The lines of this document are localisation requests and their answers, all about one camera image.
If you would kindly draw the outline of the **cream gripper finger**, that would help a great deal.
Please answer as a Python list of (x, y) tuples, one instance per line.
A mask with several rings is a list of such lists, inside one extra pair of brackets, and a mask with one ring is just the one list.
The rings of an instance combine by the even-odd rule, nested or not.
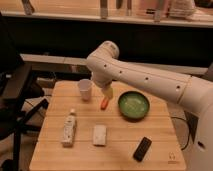
[(112, 99), (113, 98), (113, 88), (108, 85), (102, 89), (102, 93), (105, 98)]

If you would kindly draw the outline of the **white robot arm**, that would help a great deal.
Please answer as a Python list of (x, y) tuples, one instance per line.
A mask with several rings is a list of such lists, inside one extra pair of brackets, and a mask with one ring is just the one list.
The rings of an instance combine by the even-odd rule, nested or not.
[(213, 171), (213, 82), (167, 70), (118, 60), (119, 48), (104, 41), (86, 59), (92, 81), (111, 98), (117, 80), (166, 101), (198, 117), (195, 142), (187, 171)]

